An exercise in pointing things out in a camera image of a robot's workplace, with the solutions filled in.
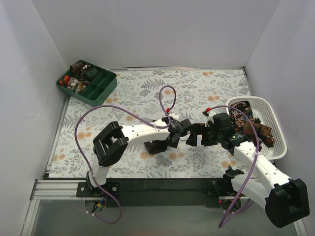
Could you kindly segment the brown blue floral tie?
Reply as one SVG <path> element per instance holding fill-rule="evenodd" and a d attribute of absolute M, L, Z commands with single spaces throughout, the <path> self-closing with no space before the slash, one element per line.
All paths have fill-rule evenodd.
<path fill-rule="evenodd" d="M 165 141 L 151 141 L 144 143 L 146 150 L 149 154 L 155 155 L 167 150 L 167 143 Z"/>

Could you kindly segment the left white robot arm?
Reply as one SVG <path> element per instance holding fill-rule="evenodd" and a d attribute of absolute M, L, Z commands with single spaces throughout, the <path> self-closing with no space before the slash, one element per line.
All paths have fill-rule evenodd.
<path fill-rule="evenodd" d="M 149 125 L 109 123 L 93 140 L 95 158 L 86 177 L 88 191 L 95 197 L 104 193 L 109 167 L 117 163 L 131 146 L 144 144 L 150 155 L 177 148 L 179 139 L 192 131 L 192 123 L 189 119 L 177 121 L 171 117 L 169 127 L 157 128 L 166 126 L 168 121 L 168 118 L 162 118 Z"/>

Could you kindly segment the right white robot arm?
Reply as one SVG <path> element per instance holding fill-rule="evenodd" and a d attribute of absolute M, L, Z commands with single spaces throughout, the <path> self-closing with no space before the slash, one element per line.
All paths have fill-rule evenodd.
<path fill-rule="evenodd" d="M 309 216 L 307 186 L 301 179 L 292 179 L 277 169 L 261 153 L 255 151 L 255 145 L 243 132 L 235 132 L 231 126 L 221 128 L 216 125 L 193 124 L 189 129 L 187 145 L 195 147 L 197 137 L 201 136 L 201 145 L 221 144 L 234 157 L 251 169 L 259 182 L 247 179 L 241 170 L 228 168 L 223 175 L 223 191 L 227 195 L 237 192 L 260 205 L 269 220 L 282 228 L 297 220 Z"/>

